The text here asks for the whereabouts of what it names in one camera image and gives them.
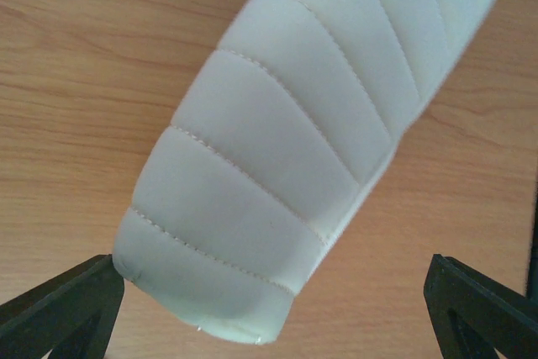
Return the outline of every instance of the light wood surface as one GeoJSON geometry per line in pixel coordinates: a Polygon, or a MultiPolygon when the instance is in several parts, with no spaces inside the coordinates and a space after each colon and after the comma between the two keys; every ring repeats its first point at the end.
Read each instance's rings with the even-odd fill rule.
{"type": "MultiPolygon", "coordinates": [[[[111,251],[135,180],[245,0],[0,0],[0,301],[111,251]]],[[[522,292],[538,0],[499,0],[293,305],[279,341],[196,332],[128,285],[108,358],[440,357],[435,252],[522,292]]]]}

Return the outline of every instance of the white padded fabric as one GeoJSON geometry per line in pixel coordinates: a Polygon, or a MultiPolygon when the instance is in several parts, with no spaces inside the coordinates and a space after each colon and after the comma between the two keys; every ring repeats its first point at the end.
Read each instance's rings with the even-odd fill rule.
{"type": "Polygon", "coordinates": [[[494,0],[250,0],[152,151],[119,273],[189,324],[277,338],[494,0]]]}

